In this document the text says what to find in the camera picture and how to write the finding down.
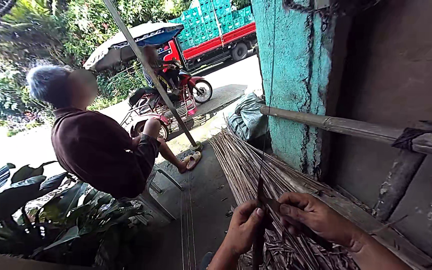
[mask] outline umbrella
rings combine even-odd
[[[140,47],[163,44],[179,34],[184,26],[172,22],[147,22],[129,28],[131,36]],[[85,69],[100,71],[135,58],[135,53],[123,33],[118,32],[99,45],[86,60]]]

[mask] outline gray hair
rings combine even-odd
[[[31,96],[51,103],[54,108],[64,108],[71,105],[71,95],[68,89],[70,70],[54,65],[33,67],[27,74]]]

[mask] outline red motorcycle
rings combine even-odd
[[[168,83],[158,77],[165,89]],[[213,96],[213,87],[203,77],[193,77],[191,74],[179,71],[179,93],[167,93],[178,115],[184,122],[189,121],[191,115],[197,112],[196,103],[206,103]],[[164,103],[158,90],[152,87],[143,87],[129,96],[131,107],[121,122],[133,138],[139,136],[144,129],[146,120],[158,119],[161,122],[159,135],[167,140],[169,133],[179,130],[178,121],[170,108]]]

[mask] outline bare foot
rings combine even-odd
[[[185,157],[183,160],[181,160],[179,162],[179,165],[177,167],[177,171],[180,174],[183,174],[186,171],[186,166],[188,165],[188,163],[189,163],[189,156]]]

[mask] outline bundle of palm sticks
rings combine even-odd
[[[216,157],[238,205],[257,198],[258,180],[263,180],[264,195],[277,200],[285,192],[326,193],[332,190],[311,177],[292,169],[275,156],[263,152],[227,129],[210,139]],[[325,250],[304,234],[291,235],[282,226],[279,215],[268,209],[272,226],[264,233],[261,269],[357,270],[351,255],[334,245]],[[240,257],[238,269],[251,269],[251,251]]]

